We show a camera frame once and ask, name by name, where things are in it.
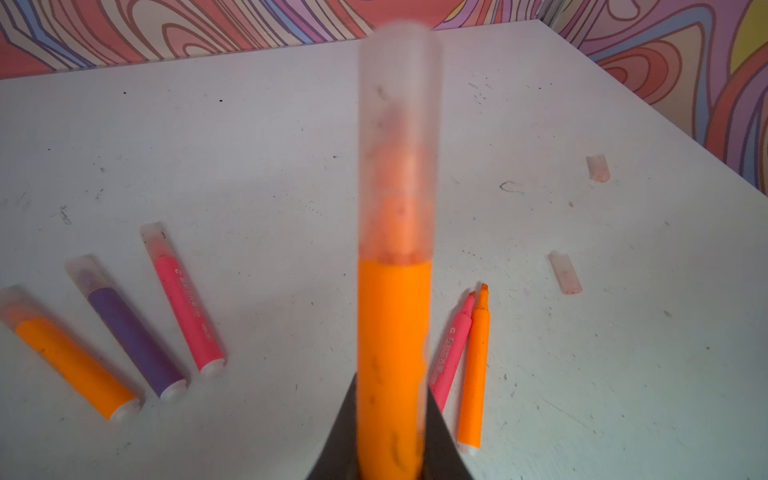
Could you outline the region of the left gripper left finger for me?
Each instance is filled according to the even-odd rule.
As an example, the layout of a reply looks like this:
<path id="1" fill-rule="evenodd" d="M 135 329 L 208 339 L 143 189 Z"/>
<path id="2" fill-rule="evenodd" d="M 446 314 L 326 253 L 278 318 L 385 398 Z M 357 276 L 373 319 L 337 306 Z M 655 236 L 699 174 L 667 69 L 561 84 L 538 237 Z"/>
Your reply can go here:
<path id="1" fill-rule="evenodd" d="M 354 374 L 323 449 L 307 480 L 359 478 L 357 457 L 357 375 Z"/>

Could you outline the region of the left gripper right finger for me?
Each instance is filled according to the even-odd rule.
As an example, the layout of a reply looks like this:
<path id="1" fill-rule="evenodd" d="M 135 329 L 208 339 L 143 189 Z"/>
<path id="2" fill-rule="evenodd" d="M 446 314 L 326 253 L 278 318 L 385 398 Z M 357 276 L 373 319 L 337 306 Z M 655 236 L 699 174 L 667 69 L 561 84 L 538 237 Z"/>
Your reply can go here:
<path id="1" fill-rule="evenodd" d="M 430 389 L 427 390 L 426 431 L 421 478 L 472 480 Z"/>

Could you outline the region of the orange pen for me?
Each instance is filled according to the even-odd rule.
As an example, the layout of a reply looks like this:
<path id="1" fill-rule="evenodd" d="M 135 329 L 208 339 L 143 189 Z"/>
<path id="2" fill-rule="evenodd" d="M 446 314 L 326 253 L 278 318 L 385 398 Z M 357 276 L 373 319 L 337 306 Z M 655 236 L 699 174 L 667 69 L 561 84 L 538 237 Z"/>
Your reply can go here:
<path id="1" fill-rule="evenodd" d="M 483 284 L 472 314 L 457 435 L 459 450 L 466 454 L 482 447 L 490 324 L 489 288 Z"/>
<path id="2" fill-rule="evenodd" d="M 1 322 L 106 420 L 123 423 L 140 411 L 140 399 L 20 288 L 1 290 Z"/>
<path id="3" fill-rule="evenodd" d="M 363 479 L 423 465 L 432 264 L 358 264 L 357 456 Z"/>

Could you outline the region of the pink pen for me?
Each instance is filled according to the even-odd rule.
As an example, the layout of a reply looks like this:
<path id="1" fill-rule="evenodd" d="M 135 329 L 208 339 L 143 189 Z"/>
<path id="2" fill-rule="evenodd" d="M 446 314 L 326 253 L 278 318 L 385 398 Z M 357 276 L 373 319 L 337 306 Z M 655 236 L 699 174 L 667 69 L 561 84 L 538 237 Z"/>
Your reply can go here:
<path id="1" fill-rule="evenodd" d="M 140 235 L 199 373 L 217 376 L 226 357 L 170 236 L 160 222 L 142 225 Z"/>
<path id="2" fill-rule="evenodd" d="M 468 294 L 448 325 L 447 333 L 437 351 L 436 363 L 429 378 L 429 387 L 440 411 L 443 411 L 472 326 L 476 293 Z"/>

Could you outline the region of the purple pen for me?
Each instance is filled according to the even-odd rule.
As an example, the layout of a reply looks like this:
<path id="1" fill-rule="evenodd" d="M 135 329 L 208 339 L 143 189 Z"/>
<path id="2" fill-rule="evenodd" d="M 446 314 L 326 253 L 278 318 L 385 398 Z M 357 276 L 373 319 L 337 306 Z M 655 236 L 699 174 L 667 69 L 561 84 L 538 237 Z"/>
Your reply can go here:
<path id="1" fill-rule="evenodd" d="M 166 403 L 180 398 L 187 391 L 186 378 L 100 263 L 83 255 L 68 259 L 65 270 L 157 397 Z"/>

